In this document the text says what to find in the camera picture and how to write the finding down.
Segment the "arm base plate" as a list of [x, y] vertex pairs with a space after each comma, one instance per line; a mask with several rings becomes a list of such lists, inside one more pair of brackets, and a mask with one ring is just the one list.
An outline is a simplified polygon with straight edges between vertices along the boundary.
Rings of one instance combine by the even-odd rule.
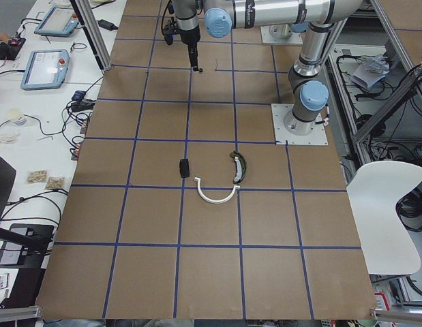
[[327, 146], [328, 140], [321, 113], [316, 120], [298, 121], [292, 112], [293, 104], [271, 104], [275, 143], [281, 145]]
[[300, 33], [292, 31], [290, 25], [271, 25], [260, 28], [263, 44], [301, 46], [303, 40]]

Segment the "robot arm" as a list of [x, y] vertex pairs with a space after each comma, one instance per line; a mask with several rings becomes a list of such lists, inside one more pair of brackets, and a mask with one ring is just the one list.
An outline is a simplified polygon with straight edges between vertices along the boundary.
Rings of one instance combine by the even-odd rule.
[[360, 6], [360, 1], [169, 1], [172, 18], [161, 28], [167, 44], [179, 35], [187, 46], [190, 66], [198, 66], [200, 27], [198, 11], [205, 14], [207, 33], [222, 38], [233, 29], [255, 26], [308, 24], [298, 59], [291, 66], [288, 79], [295, 96], [292, 110], [284, 117], [284, 127], [294, 135], [311, 133], [316, 117], [329, 98], [326, 86], [316, 79], [346, 19]]

